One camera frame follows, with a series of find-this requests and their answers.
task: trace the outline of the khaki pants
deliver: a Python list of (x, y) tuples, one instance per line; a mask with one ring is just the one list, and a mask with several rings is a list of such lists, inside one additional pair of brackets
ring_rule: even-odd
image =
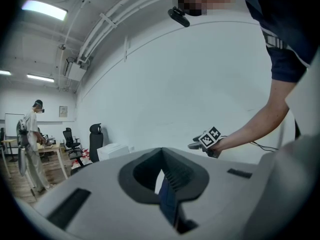
[(46, 178), (44, 167), (42, 165), (39, 152), (26, 150), (25, 154), (27, 158), (27, 170), (32, 178), (37, 191), (41, 191), (43, 188), (50, 189), (50, 184)]

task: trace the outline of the standing person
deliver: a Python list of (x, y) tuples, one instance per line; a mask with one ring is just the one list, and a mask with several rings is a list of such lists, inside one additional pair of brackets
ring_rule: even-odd
[[(178, 9), (191, 16), (221, 8), (231, 0), (177, 0)], [(223, 138), (210, 149), (221, 151), (256, 141), (286, 117), (285, 98), (312, 62), (319, 47), (319, 0), (245, 0), (257, 20), (270, 55), (271, 88), (267, 104), (241, 129)]]
[(35, 184), (35, 189), (38, 192), (42, 192), (44, 189), (49, 190), (52, 187), (46, 178), (37, 146), (37, 142), (47, 142), (38, 131), (36, 113), (42, 112), (43, 102), (40, 99), (37, 99), (29, 113), (25, 116), (26, 129), (28, 131), (27, 139), (29, 142), (29, 145), (25, 148), (26, 157), (28, 160), (27, 169), (33, 180), (33, 183)]

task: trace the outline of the whiteboard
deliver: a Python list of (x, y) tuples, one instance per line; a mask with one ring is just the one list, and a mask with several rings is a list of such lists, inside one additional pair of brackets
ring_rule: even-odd
[(17, 137), (17, 124), (24, 117), (24, 114), (5, 114), (5, 136)]

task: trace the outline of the white shirt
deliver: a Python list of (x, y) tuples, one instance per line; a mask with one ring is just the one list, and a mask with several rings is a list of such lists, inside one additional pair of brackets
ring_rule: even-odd
[(37, 123), (37, 115), (31, 109), (30, 112), (28, 114), (26, 114), (25, 119), (26, 119), (26, 130), (28, 131), (26, 137), (27, 137), (28, 142), (30, 144), (29, 148), (32, 151), (38, 151), (37, 136), (34, 134), (34, 132), (39, 132), (38, 131), (38, 123)]

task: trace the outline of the ceiling light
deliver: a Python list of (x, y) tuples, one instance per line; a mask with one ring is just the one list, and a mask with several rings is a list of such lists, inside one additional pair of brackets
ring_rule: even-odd
[(52, 78), (41, 77), (41, 76), (32, 75), (32, 74), (27, 74), (26, 76), (27, 76), (28, 78), (32, 78), (32, 79), (37, 79), (37, 80), (42, 80), (42, 81), (48, 81), (48, 82), (52, 82), (52, 83), (55, 82), (55, 80), (52, 79)]
[(1, 75), (8, 75), (8, 76), (11, 76), (10, 71), (7, 71), (7, 70), (0, 70), (0, 74), (1, 74)]
[(67, 14), (66, 10), (60, 9), (58, 7), (55, 7), (53, 5), (50, 5), (44, 2), (38, 2), (33, 0), (26, 1), (22, 7), (22, 10), (30, 10), (30, 11), (46, 14), (62, 21), (65, 19), (65, 16)]

